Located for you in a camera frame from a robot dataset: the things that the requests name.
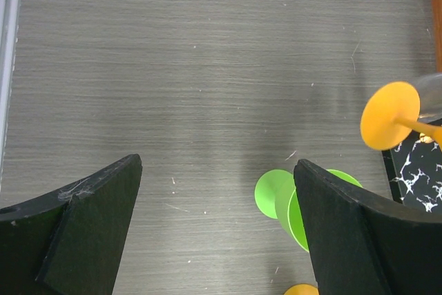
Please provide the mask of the clear champagne flute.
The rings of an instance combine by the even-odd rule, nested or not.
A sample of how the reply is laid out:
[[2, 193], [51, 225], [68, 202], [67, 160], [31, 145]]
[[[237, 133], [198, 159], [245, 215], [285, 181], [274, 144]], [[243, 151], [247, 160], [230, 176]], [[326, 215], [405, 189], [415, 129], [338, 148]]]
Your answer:
[[429, 123], [441, 119], [441, 73], [417, 77], [412, 85], [420, 97], [419, 120]]

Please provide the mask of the green goblet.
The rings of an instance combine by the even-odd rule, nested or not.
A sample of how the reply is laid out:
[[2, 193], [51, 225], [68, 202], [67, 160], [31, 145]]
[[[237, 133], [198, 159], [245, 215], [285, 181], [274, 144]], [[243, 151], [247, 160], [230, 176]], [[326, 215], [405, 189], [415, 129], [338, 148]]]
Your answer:
[[280, 226], [303, 248], [309, 251], [307, 235], [292, 173], [272, 169], [256, 182], [255, 203], [265, 216], [276, 219]]

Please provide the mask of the gold wine glass rack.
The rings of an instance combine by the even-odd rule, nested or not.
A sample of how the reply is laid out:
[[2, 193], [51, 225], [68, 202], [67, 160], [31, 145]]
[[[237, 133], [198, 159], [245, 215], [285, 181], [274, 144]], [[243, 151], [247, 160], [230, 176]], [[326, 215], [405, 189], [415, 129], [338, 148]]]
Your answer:
[[441, 213], [441, 148], [435, 141], [412, 131], [382, 156], [394, 201]]

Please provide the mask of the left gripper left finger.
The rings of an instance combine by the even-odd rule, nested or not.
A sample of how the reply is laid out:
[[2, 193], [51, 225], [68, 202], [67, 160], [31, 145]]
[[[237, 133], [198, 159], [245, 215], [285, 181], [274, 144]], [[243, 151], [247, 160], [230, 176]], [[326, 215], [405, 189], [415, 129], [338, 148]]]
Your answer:
[[1, 209], [2, 294], [112, 294], [142, 177], [138, 154]]

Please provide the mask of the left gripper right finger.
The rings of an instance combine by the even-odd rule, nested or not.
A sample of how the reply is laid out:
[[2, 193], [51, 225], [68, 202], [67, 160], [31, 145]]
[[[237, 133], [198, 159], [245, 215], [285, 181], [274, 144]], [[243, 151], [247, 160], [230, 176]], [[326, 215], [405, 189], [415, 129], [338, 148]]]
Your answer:
[[320, 294], [440, 294], [441, 215], [301, 159], [296, 193]]

